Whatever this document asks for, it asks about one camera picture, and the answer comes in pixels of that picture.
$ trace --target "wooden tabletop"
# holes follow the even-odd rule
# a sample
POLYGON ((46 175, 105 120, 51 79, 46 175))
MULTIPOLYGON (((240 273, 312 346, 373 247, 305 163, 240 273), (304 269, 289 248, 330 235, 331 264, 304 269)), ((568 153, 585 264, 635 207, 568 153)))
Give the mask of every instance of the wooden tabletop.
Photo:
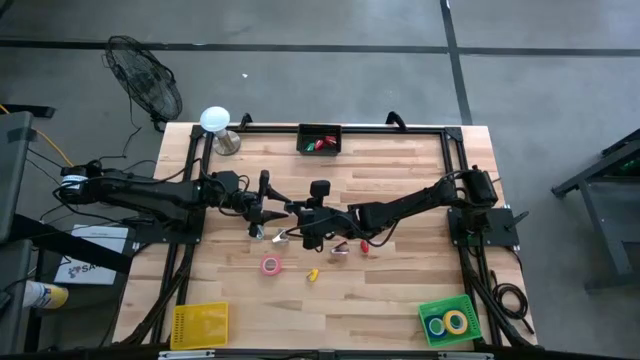
MULTIPOLYGON (((167 126, 156 178, 184 167, 192 125, 167 126)), ((462 131, 469 166, 477 164, 497 179, 487 127, 465 126, 462 131)), ((343 210, 350 203, 396 199, 433 185, 444 174, 440 140, 433 135, 345 134, 337 157, 301 156, 295 150, 295 134, 242 134, 241 138, 237 154, 212 155, 211 171, 247 175, 250 190, 256 191, 260 170, 267 169, 272 186, 293 200, 309 197, 311 181, 327 179, 331 194, 325 205, 343 210)), ((502 186, 500 181, 495 185, 500 197, 496 206, 501 206, 502 186)), ((281 210, 282 203, 265 199, 265 207, 281 210)), ((340 259, 329 253, 337 239, 326 241, 320 254, 304 250, 298 239, 285 246, 273 245, 270 240, 277 229, 295 226, 295 216, 267 223, 265 240, 257 241, 248 236, 248 223, 242 218, 209 209, 193 259, 187 303, 229 302, 227 347, 231 348, 428 349, 418 304, 464 293, 446 211, 437 208, 403 220, 391 240, 372 248, 368 256, 361 254, 359 241, 351 241, 351 253, 340 259), (259 263, 264 254, 280 255, 280 274, 262 275, 259 263), (315 283, 305 278, 312 268, 320 271, 315 283)), ((524 290, 514 255, 502 248, 486 252, 498 281, 524 290)), ((166 253, 166 245, 154 244, 134 259, 114 341, 129 335, 157 298, 166 253)), ((179 253, 176 267, 181 258, 179 253)), ((512 301, 505 297, 507 304, 512 301)), ((169 334, 172 309, 170 304, 163 337, 169 334)), ((490 342, 486 310, 479 299, 478 313, 483 335, 490 342)), ((513 324, 536 342, 520 321, 513 324)), ((451 348, 468 349, 471 344, 451 348)))

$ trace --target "tape roll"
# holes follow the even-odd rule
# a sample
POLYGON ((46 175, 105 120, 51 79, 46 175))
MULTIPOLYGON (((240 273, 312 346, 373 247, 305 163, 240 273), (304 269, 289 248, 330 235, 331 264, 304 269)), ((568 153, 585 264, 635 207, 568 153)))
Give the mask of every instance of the tape roll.
POLYGON ((278 255, 265 255, 260 262, 260 271, 264 275, 273 276, 282 270, 282 263, 280 262, 280 256, 278 255))
POLYGON ((450 334, 462 335, 467 331, 469 321, 461 311, 450 310, 444 314, 444 327, 450 334))
POLYGON ((424 324, 427 328, 427 335, 432 339, 439 339, 447 335, 444 322, 440 316, 429 316, 424 319, 424 324))

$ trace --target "concrete floor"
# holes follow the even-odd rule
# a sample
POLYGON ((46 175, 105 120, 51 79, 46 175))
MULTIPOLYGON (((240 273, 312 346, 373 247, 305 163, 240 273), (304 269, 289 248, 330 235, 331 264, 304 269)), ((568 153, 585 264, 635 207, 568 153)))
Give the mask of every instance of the concrete floor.
MULTIPOLYGON (((450 0, 460 46, 638 48, 633 0, 450 0)), ((403 0, 21 0, 0 19, 0 38, 251 44, 446 46, 439 1, 403 0)), ((179 121, 221 105, 239 120, 382 122, 390 110, 410 124, 460 124, 448 55, 156 52, 176 74, 179 121)), ((638 127, 640 58, 461 59, 473 122, 490 128, 505 196, 516 211, 527 293, 548 349, 640 357, 640 291, 588 296, 582 286, 610 271, 582 200, 549 189, 638 127)), ((128 102, 101 51, 0 49, 0 98, 58 109, 35 126, 75 162, 118 153, 132 130, 128 102)), ((161 135, 144 124, 125 167, 155 159, 161 135)), ((56 155, 45 143, 37 151, 56 155)), ((55 174, 55 169, 35 159, 55 174)), ((152 166, 138 168, 144 175, 152 166)), ((51 180, 27 166, 19 211, 38 218, 56 205, 51 180)), ((117 209, 95 212, 122 216, 117 209)), ((70 217, 60 228, 91 220, 70 217)), ((97 296, 117 298, 118 289, 97 296)), ((94 346, 112 304, 47 318, 43 346, 94 346)))

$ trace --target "fan grille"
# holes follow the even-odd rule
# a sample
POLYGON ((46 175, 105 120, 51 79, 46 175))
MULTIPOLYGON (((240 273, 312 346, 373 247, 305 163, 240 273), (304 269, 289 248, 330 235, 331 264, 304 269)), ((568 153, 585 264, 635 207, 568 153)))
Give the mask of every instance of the fan grille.
POLYGON ((142 44, 128 36, 112 36, 106 58, 120 85, 152 119, 166 122, 178 118, 182 98, 173 73, 142 44))

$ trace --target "green object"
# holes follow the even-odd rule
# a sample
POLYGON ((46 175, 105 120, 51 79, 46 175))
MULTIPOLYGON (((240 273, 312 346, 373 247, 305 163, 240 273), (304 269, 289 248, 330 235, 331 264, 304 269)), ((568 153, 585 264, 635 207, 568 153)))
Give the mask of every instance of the green object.
POLYGON ((476 316, 475 311, 473 311, 471 300, 467 295, 458 295, 438 301, 420 304, 418 306, 418 313, 420 314, 420 322, 422 323, 424 336, 427 338, 429 346, 446 346, 482 337, 482 331, 480 331, 480 323, 478 322, 478 317, 476 316), (425 324, 425 319, 429 316, 443 317, 444 314, 449 310, 459 310, 464 314, 464 316, 467 317, 467 321, 469 322, 467 331, 465 331, 464 334, 461 335, 453 335, 447 332, 447 335, 443 337, 434 339, 430 338, 427 331, 427 324, 425 324))

